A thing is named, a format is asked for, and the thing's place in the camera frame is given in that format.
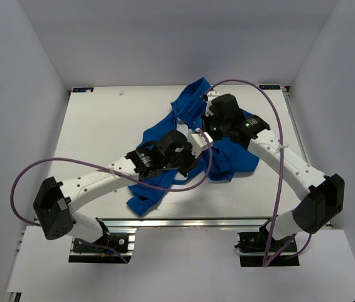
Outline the blue zip jacket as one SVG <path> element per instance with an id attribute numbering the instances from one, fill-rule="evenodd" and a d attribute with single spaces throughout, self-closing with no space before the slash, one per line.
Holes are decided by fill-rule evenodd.
<path id="1" fill-rule="evenodd" d="M 200 78 L 189 84 L 179 97 L 170 103 L 172 110 L 151 128 L 143 132 L 141 145 L 151 141 L 158 141 L 171 130 L 178 130 L 184 134 L 201 124 L 200 116 L 205 111 L 202 96 L 210 88 L 205 78 Z M 212 167 L 207 178 L 212 181 L 231 181 L 236 172 L 254 172 L 259 158 L 250 154 L 239 144 L 224 137 L 214 142 L 212 146 Z M 149 179 L 147 184 L 157 187 L 171 188 L 174 185 L 184 185 L 207 170 L 209 153 L 205 152 L 199 165 L 183 177 L 176 170 L 165 171 L 160 176 Z M 128 208 L 136 215 L 143 216 L 152 210 L 163 199 L 165 192 L 148 188 L 140 184 L 128 187 L 132 197 L 126 202 Z"/>

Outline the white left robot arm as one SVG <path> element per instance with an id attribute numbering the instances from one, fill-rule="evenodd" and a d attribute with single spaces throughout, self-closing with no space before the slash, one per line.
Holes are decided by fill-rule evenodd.
<path id="1" fill-rule="evenodd" d="M 45 238 L 64 235 L 81 238 L 94 250 L 102 251 L 109 243 L 103 222 L 79 213 L 87 203 L 103 195 L 176 170 L 187 175 L 208 147 L 199 133 L 184 135 L 172 130 L 159 141 L 143 144 L 105 169 L 66 181 L 45 179 L 33 202 L 33 209 Z"/>

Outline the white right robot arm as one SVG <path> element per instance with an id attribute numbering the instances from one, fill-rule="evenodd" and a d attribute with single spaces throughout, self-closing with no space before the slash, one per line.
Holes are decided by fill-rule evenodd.
<path id="1" fill-rule="evenodd" d="M 345 182 L 340 175 L 328 176 L 284 147 L 267 122 L 257 115 L 244 115 L 232 94 L 210 92 L 204 100 L 205 132 L 214 141 L 229 138 L 257 156 L 282 174 L 300 200 L 297 207 L 260 228 L 259 241 L 264 249 L 276 250 L 284 238 L 299 232 L 315 234 L 342 211 Z"/>

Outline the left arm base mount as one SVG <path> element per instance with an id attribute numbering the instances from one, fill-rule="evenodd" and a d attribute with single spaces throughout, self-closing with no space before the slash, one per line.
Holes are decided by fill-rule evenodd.
<path id="1" fill-rule="evenodd" d="M 132 258 L 136 229 L 113 230 L 96 243 L 80 238 L 72 240 L 69 263 L 80 264 L 128 264 Z"/>

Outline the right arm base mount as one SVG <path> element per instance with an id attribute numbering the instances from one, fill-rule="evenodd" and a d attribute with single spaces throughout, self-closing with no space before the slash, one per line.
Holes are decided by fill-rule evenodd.
<path id="1" fill-rule="evenodd" d="M 239 254 L 241 267 L 262 267 L 265 254 L 265 242 L 258 232 L 239 232 L 238 242 L 234 249 Z M 297 253 L 297 244 L 295 240 L 283 250 L 283 252 L 274 258 L 269 267 L 298 267 L 300 261 Z"/>

